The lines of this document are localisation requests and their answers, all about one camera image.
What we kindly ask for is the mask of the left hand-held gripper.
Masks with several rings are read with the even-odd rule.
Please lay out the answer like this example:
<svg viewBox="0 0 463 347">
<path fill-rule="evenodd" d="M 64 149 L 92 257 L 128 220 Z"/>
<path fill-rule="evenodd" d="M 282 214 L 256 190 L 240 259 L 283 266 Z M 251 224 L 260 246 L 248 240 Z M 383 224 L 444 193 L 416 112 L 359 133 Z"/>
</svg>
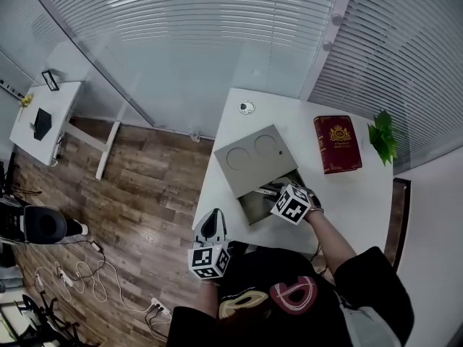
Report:
<svg viewBox="0 0 463 347">
<path fill-rule="evenodd" d="M 225 275 L 231 259 L 228 252 L 229 243 L 225 239 L 224 214 L 221 209 L 214 208 L 206 213 L 196 225 L 195 242 L 188 250 L 188 268 L 196 278 L 213 280 Z"/>
</svg>

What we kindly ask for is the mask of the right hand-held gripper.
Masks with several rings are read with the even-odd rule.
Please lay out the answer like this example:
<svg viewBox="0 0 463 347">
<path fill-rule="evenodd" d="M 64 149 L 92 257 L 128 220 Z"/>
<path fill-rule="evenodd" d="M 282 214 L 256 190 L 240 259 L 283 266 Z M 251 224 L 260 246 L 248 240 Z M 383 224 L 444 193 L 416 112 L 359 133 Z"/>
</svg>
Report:
<svg viewBox="0 0 463 347">
<path fill-rule="evenodd" d="M 267 194 L 266 207 L 271 209 L 272 215 L 287 222 L 297 226 L 308 213 L 322 211 L 320 200 L 311 189 L 290 184 L 290 180 L 272 181 L 271 188 L 281 191 L 281 194 Z"/>
</svg>

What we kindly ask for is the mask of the grey box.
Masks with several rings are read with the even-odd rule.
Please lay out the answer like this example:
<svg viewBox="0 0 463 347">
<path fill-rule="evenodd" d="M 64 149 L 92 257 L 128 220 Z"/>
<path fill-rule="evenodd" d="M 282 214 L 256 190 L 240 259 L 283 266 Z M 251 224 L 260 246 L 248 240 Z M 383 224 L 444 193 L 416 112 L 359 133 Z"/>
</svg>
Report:
<svg viewBox="0 0 463 347">
<path fill-rule="evenodd" d="M 278 180 L 303 184 L 298 165 L 273 124 L 219 148 L 214 155 L 250 226 L 271 215 L 265 195 L 255 189 L 272 189 L 271 182 Z"/>
</svg>

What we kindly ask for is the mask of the person's left forearm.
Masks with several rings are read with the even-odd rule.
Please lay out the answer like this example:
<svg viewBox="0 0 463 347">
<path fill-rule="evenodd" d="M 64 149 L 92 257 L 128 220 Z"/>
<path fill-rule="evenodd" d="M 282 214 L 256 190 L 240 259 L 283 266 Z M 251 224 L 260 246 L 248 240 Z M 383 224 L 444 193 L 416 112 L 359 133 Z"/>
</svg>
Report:
<svg viewBox="0 0 463 347">
<path fill-rule="evenodd" d="M 218 289 L 220 285 L 213 281 L 206 281 L 200 284 L 197 298 L 195 301 L 195 308 L 212 318 L 216 319 L 218 316 L 219 302 L 218 302 Z"/>
</svg>

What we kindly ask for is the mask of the person's right forearm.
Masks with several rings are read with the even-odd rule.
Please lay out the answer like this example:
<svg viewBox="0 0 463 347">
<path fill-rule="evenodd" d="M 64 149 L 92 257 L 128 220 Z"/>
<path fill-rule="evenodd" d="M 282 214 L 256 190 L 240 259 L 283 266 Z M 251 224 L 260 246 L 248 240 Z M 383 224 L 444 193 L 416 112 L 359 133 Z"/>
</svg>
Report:
<svg viewBox="0 0 463 347">
<path fill-rule="evenodd" d="M 317 237 L 326 265 L 334 275 L 338 268 L 357 254 L 348 241 L 320 210 L 310 211 L 305 216 Z"/>
</svg>

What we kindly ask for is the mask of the black office chair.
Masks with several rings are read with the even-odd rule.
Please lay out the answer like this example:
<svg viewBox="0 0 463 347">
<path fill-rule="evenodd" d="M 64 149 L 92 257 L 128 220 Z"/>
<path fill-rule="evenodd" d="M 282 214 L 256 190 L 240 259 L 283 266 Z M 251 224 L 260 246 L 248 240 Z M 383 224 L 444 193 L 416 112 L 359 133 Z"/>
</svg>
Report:
<svg viewBox="0 0 463 347">
<path fill-rule="evenodd" d="M 67 222 L 57 210 L 21 205 L 17 200 L 0 199 L 0 241 L 8 244 L 55 244 L 67 232 Z"/>
</svg>

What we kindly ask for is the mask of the white table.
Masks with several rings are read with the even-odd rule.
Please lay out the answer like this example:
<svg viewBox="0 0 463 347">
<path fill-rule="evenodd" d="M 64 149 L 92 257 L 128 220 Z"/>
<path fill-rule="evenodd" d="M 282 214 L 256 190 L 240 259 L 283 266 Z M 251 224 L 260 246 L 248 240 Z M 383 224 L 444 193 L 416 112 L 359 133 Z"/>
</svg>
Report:
<svg viewBox="0 0 463 347">
<path fill-rule="evenodd" d="M 239 104 L 250 100 L 255 112 L 243 115 Z M 351 114 L 362 168 L 324 174 L 313 119 L 340 115 L 335 108 L 280 95 L 232 88 L 213 145 L 217 150 L 264 127 L 275 125 L 294 157 L 305 185 L 312 189 L 326 217 L 357 253 L 371 247 L 383 249 L 391 214 L 393 171 L 383 165 L 369 142 L 369 121 Z M 212 155 L 203 181 L 194 224 L 213 208 L 224 213 L 226 237 L 262 247 L 313 253 L 317 247 L 311 227 L 304 221 L 295 226 L 271 215 L 249 225 L 238 200 Z"/>
</svg>

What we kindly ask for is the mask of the red hardcover book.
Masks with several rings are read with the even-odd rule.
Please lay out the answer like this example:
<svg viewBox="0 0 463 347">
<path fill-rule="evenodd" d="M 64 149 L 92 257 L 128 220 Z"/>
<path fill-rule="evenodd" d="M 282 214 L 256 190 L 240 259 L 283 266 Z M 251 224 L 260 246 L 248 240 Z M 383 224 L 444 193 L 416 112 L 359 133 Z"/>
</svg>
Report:
<svg viewBox="0 0 463 347">
<path fill-rule="evenodd" d="M 360 149 L 348 115 L 317 116 L 313 122 L 324 174 L 362 168 Z"/>
</svg>

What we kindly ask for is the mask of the person's black printed shirt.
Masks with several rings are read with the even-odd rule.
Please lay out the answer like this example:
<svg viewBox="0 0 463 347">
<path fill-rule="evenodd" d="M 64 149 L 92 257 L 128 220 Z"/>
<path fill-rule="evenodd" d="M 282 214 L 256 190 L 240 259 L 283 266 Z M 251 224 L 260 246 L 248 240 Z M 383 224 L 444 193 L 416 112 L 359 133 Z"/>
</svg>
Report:
<svg viewBox="0 0 463 347">
<path fill-rule="evenodd" d="M 238 254 L 211 287 L 211 313 L 174 309 L 167 347 L 404 347 L 415 321 L 377 247 L 348 259 L 333 280 L 289 250 Z"/>
</svg>

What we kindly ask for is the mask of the green potted plant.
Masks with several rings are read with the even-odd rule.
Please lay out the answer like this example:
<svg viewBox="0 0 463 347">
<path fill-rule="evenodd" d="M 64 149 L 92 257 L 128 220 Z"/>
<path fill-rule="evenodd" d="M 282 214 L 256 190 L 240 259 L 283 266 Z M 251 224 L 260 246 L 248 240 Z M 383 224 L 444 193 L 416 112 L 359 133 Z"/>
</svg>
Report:
<svg viewBox="0 0 463 347">
<path fill-rule="evenodd" d="M 368 124 L 370 144 L 385 166 L 387 163 L 393 164 L 394 159 L 397 159 L 396 147 L 398 142 L 394 137 L 395 131 L 392 118 L 386 110 L 381 110 L 373 117 L 373 123 Z"/>
</svg>

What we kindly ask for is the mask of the black desk holder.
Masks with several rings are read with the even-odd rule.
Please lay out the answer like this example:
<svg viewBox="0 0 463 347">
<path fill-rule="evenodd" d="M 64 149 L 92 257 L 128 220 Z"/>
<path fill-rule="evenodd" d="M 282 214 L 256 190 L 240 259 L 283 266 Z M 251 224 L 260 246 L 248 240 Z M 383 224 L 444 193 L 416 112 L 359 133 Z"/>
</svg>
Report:
<svg viewBox="0 0 463 347">
<path fill-rule="evenodd" d="M 50 131 L 51 126 L 51 114 L 43 110 L 42 108 L 39 108 L 36 114 L 35 121 L 32 124 L 34 139 L 41 141 Z"/>
</svg>

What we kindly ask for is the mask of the white side desk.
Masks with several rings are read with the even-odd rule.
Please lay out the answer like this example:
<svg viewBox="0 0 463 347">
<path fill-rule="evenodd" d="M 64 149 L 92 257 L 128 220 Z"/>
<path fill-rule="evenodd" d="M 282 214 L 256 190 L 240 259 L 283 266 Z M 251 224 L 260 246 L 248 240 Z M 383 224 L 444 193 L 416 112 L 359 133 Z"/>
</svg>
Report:
<svg viewBox="0 0 463 347">
<path fill-rule="evenodd" d="M 101 152 L 101 158 L 95 174 L 95 178 L 100 180 L 103 177 L 103 172 L 121 122 L 119 120 L 113 122 L 111 131 L 105 142 L 90 136 L 71 124 L 72 106 L 81 88 L 81 82 L 60 84 L 59 91 L 56 92 L 50 91 L 46 85 L 31 87 L 28 94 L 34 94 L 32 103 L 23 111 L 20 119 L 20 112 L 18 112 L 9 138 L 16 146 L 30 154 L 36 160 L 46 166 L 51 166 L 56 162 L 59 140 L 64 134 L 69 134 Z M 32 129 L 32 124 L 35 121 L 39 108 L 51 114 L 52 123 L 50 131 L 41 141 L 34 139 Z"/>
</svg>

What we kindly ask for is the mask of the yellow flower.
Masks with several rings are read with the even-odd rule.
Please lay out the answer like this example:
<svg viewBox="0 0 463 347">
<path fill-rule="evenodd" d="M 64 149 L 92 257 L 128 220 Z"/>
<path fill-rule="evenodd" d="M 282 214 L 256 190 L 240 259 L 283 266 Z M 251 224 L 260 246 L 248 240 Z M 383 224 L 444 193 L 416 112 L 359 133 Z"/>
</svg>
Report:
<svg viewBox="0 0 463 347">
<path fill-rule="evenodd" d="M 20 114 L 19 114 L 19 119 L 21 118 L 21 115 L 23 111 L 29 107 L 29 105 L 32 103 L 34 94 L 27 94 L 21 101 L 20 101 Z"/>
</svg>

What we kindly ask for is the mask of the black picture frame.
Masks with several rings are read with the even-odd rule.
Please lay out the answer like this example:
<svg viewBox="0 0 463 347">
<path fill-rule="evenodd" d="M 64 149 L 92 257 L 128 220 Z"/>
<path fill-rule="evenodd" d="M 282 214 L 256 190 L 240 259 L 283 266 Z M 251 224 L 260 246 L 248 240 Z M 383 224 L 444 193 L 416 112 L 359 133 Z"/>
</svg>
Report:
<svg viewBox="0 0 463 347">
<path fill-rule="evenodd" d="M 43 79 L 44 79 L 45 83 L 47 84 L 50 91 L 52 91 L 52 92 L 59 91 L 59 86 L 56 83 L 56 80 L 54 79 L 54 76 L 53 76 L 51 70 L 43 71 L 43 72 L 41 72 L 41 75 L 42 75 L 42 77 L 43 77 Z"/>
</svg>

